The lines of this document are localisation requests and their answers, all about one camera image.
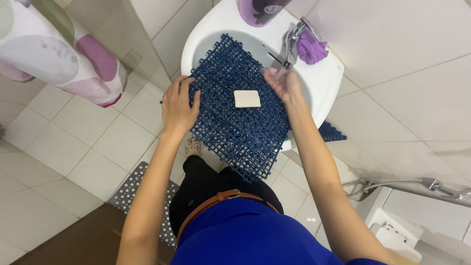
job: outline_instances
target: sink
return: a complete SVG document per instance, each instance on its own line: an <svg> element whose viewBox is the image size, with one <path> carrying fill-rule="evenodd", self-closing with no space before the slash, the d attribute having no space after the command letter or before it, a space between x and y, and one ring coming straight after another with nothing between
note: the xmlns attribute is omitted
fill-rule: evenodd
<svg viewBox="0 0 471 265"><path fill-rule="evenodd" d="M244 22L239 14L236 0L222 0L191 32L185 43L181 59L182 75L190 75L192 68L199 66L199 60L206 58L206 52L214 48L221 35L228 33L234 40L242 42L245 51L264 67L280 68L285 58L282 37L294 28L298 20L282 10L267 26L256 28ZM319 127L329 113L339 90L344 66L332 53L315 65L308 65L298 58L294 65L301 80L303 95L311 115ZM282 145L282 151L296 147L293 133Z"/></svg>

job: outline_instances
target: shower curtain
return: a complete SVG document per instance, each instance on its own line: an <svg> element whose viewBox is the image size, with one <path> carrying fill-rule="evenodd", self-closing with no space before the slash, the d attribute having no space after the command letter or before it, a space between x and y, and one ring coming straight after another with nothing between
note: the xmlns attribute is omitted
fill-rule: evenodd
<svg viewBox="0 0 471 265"><path fill-rule="evenodd" d="M33 77L108 107L126 69L53 0L0 0L0 74Z"/></svg>

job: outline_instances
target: bar of soap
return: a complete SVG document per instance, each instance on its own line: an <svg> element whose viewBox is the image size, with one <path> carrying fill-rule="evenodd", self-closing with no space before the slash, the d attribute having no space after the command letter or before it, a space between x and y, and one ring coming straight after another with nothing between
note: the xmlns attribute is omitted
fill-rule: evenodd
<svg viewBox="0 0 471 265"><path fill-rule="evenodd" d="M260 107L259 92L256 90L236 90L234 91L236 108Z"/></svg>

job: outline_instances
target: black pants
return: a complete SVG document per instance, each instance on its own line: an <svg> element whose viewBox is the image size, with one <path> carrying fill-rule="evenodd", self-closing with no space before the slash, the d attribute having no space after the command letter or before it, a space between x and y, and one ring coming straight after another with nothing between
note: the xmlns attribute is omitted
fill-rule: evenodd
<svg viewBox="0 0 471 265"><path fill-rule="evenodd" d="M178 234L186 217L207 199L218 192L238 189L263 199L263 204L271 203L279 213L283 207L273 190L263 181L245 182L229 167L217 173L199 156L189 156L183 164L185 178L180 189L170 203L170 226Z"/></svg>

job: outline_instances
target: belt buckle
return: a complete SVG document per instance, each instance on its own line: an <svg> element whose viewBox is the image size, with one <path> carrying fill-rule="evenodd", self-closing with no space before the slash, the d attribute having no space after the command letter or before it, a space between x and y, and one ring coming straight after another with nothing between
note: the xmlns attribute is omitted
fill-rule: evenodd
<svg viewBox="0 0 471 265"><path fill-rule="evenodd" d="M228 199L234 199L234 198L240 197L240 196L241 196L240 190L236 190L236 191L237 191L239 194L237 194L237 195L231 195L231 196L229 196Z"/></svg>

